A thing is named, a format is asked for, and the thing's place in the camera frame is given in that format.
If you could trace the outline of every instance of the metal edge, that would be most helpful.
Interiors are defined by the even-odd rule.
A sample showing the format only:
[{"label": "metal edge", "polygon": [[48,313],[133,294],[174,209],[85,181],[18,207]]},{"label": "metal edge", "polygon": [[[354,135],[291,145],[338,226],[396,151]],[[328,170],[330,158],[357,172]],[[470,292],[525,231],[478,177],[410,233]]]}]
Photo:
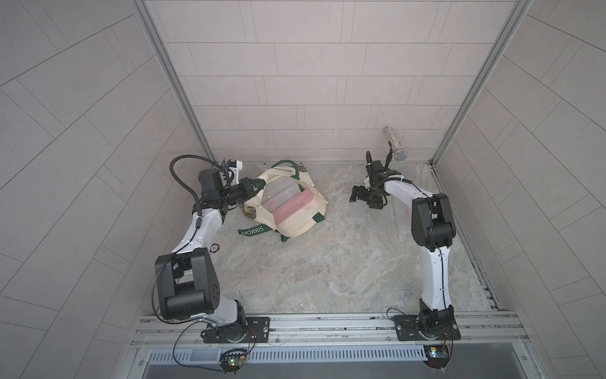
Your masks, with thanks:
[{"label": "metal edge", "polygon": [[208,141],[204,136],[202,128],[200,127],[200,123],[198,122],[198,119],[196,118],[191,104],[187,99],[187,95],[185,94],[185,90],[181,85],[175,67],[173,66],[170,58],[168,57],[168,53],[164,48],[164,44],[162,43],[160,35],[156,30],[156,26],[153,23],[152,17],[149,14],[149,10],[147,9],[145,0],[131,0],[131,3],[137,18],[139,19],[139,22],[143,26],[143,31],[145,32],[147,39],[150,41],[151,48],[153,49],[154,53],[156,54],[156,57],[158,58],[160,67],[162,67],[162,70],[166,74],[168,83],[173,89],[175,97],[177,97],[177,102],[181,106],[181,110],[185,114],[185,117],[187,118],[191,129],[196,135],[198,141],[200,142],[200,145],[202,146],[202,149],[206,154],[207,158],[210,158],[215,161],[216,158],[213,154],[213,151],[210,148]]},{"label": "metal edge", "polygon": [[457,130],[459,130],[461,124],[463,123],[463,120],[467,116],[467,113],[471,109],[473,103],[476,101],[478,94],[484,87],[484,84],[486,83],[488,77],[494,70],[494,67],[501,58],[501,55],[503,55],[503,52],[509,44],[511,37],[518,29],[524,16],[526,15],[527,9],[529,8],[532,2],[533,0],[517,0],[513,8],[511,8],[507,19],[503,24],[503,28],[501,28],[499,35],[494,41],[494,44],[490,48],[490,51],[486,59],[484,60],[484,63],[482,64],[482,68],[474,78],[471,87],[467,91],[467,94],[465,95],[465,98],[461,103],[461,106],[459,107],[459,110],[455,114],[450,126],[446,130],[444,138],[442,138],[442,142],[440,142],[440,145],[436,149],[436,153],[430,160],[430,163],[432,163],[433,165],[438,164],[438,162],[440,162],[440,159],[442,159],[442,157],[444,156],[444,152],[455,137]]}]

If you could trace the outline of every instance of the marble floor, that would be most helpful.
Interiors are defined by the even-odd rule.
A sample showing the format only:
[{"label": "marble floor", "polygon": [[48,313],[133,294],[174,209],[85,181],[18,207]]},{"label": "marble floor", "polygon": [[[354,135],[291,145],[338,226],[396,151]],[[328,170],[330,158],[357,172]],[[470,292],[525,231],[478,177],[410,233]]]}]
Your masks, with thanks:
[{"label": "marble floor", "polygon": [[[388,307],[417,311],[423,287],[419,247],[409,230],[389,232],[350,221],[349,197],[365,177],[363,164],[305,164],[328,201],[326,219],[282,243],[278,233],[242,236],[257,225],[232,210],[215,241],[213,262],[222,294],[238,299],[247,313],[382,312]],[[245,165],[241,176],[256,177],[269,166]],[[427,164],[392,164],[423,189],[437,192]],[[449,262],[455,310],[490,310],[458,236]]]}]

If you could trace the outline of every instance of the clear plastic container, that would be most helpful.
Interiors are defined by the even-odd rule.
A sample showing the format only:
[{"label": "clear plastic container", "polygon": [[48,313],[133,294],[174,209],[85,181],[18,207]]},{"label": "clear plastic container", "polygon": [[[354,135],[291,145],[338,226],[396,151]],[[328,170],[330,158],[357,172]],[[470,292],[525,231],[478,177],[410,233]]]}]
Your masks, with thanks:
[{"label": "clear plastic container", "polygon": [[388,232],[389,231],[389,222],[390,222],[390,212],[389,205],[383,207],[383,209],[372,209],[370,208],[368,212],[370,213],[370,223],[373,227],[380,232]]},{"label": "clear plastic container", "polygon": [[261,197],[261,206],[265,210],[273,212],[300,193],[301,189],[295,179],[282,176],[265,186]]}]

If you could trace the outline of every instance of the vent grille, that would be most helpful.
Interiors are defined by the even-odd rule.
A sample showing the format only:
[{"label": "vent grille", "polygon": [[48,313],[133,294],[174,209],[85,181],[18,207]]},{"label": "vent grille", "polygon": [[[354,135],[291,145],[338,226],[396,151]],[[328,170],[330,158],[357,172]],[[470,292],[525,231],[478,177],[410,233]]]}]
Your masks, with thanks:
[{"label": "vent grille", "polygon": [[[181,363],[216,364],[227,348],[176,349]],[[378,346],[270,346],[256,347],[248,363],[313,363],[361,361],[426,361],[423,345]],[[150,364],[174,364],[172,349],[152,349]]]}]

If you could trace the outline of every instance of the black cable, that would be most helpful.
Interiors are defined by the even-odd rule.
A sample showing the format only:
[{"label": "black cable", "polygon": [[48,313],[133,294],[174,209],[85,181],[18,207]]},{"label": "black cable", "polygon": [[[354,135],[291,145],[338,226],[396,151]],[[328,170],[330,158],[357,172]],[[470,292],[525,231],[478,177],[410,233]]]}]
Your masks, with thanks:
[{"label": "black cable", "polygon": [[181,332],[181,334],[179,334],[179,336],[175,340],[175,344],[173,345],[173,359],[175,360],[175,362],[177,362],[177,364],[179,366],[189,367],[189,368],[192,368],[192,369],[204,369],[204,370],[208,370],[208,371],[225,372],[223,370],[211,369],[210,367],[204,367],[204,366],[188,366],[186,364],[182,364],[181,362],[179,362],[177,360],[177,357],[175,356],[175,348],[177,347],[177,342],[179,342],[179,339],[181,338],[181,336],[183,335],[183,333],[185,333],[185,331],[187,329],[189,329],[192,325],[195,325],[195,324],[198,324],[198,323],[202,323],[202,322],[204,322],[204,321],[196,321],[196,322],[188,325],[185,329],[183,329],[183,331]]}]

